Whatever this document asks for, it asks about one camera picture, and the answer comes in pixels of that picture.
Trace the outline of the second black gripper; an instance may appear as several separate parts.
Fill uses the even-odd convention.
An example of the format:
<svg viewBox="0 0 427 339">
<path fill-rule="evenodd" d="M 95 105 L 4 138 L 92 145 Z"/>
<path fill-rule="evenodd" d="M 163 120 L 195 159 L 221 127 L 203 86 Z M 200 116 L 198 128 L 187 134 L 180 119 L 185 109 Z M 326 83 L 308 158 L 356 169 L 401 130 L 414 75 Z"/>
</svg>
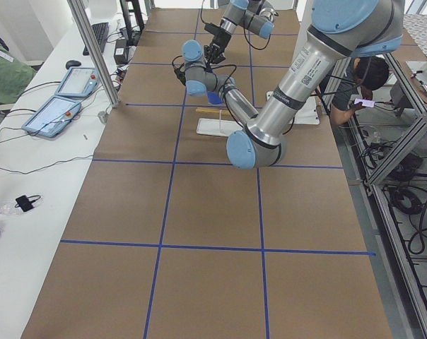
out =
<svg viewBox="0 0 427 339">
<path fill-rule="evenodd" d="M 231 34 L 220 27 L 212 27 L 208 31 L 213 35 L 213 39 L 209 45 L 204 45 L 206 62 L 220 64 L 226 60 L 224 51 L 230 42 Z"/>
</svg>

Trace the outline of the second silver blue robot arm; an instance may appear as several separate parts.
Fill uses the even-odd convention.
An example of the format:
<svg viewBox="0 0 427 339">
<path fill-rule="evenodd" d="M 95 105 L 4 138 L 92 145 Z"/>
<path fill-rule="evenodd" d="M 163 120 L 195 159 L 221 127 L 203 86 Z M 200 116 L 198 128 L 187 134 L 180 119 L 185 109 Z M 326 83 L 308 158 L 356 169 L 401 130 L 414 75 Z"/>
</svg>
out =
<svg viewBox="0 0 427 339">
<path fill-rule="evenodd" d="M 268 40 L 278 15 L 268 1 L 229 1 L 220 23 L 205 25 L 205 30 L 213 35 L 211 43 L 206 47 L 211 54 L 223 53 L 237 27 Z"/>
</svg>

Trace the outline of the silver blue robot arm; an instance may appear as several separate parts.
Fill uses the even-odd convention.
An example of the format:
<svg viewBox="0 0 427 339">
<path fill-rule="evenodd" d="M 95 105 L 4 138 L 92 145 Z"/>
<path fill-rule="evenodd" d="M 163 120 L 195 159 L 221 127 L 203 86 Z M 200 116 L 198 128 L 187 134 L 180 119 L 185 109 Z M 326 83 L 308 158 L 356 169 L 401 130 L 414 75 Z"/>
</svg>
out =
<svg viewBox="0 0 427 339">
<path fill-rule="evenodd" d="M 243 128 L 229 135 L 227 155 L 240 169 L 268 167 L 286 153 L 284 131 L 335 63 L 396 50 L 402 41 L 403 1 L 315 1 L 307 41 L 261 110 L 256 110 L 228 76 L 207 70 L 223 60 L 235 29 L 264 39 L 277 13 L 268 1 L 230 1 L 219 25 L 206 25 L 211 44 L 188 40 L 182 46 L 188 95 L 217 93 Z"/>
</svg>

